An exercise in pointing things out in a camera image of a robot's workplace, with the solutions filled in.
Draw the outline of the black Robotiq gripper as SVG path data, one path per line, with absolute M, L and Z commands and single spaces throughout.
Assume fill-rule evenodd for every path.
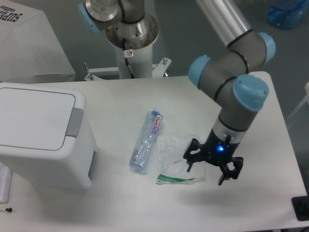
M 236 180 L 243 167 L 243 157 L 232 157 L 238 145 L 239 143 L 226 145 L 224 140 L 221 140 L 213 130 L 210 131 L 204 145 L 193 138 L 183 155 L 188 164 L 187 172 L 190 172 L 194 163 L 205 161 L 220 167 L 222 175 L 218 181 L 219 186 L 230 178 Z M 230 162 L 233 163 L 233 170 L 230 170 L 227 165 Z

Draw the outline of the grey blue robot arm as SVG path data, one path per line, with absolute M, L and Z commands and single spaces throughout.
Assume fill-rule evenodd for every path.
M 222 58 L 198 57 L 190 66 L 190 81 L 213 99 L 221 111 L 205 143 L 193 139 L 184 153 L 189 166 L 207 162 L 220 168 L 220 182 L 237 179 L 243 158 L 234 157 L 245 132 L 268 96 L 267 84 L 251 75 L 273 58 L 275 42 L 253 31 L 231 0 L 199 0 L 228 52 Z M 156 20 L 145 12 L 142 0 L 86 0 L 78 10 L 90 29 L 104 31 L 116 47 L 122 79 L 152 77 L 152 60 L 138 55 L 158 37 Z

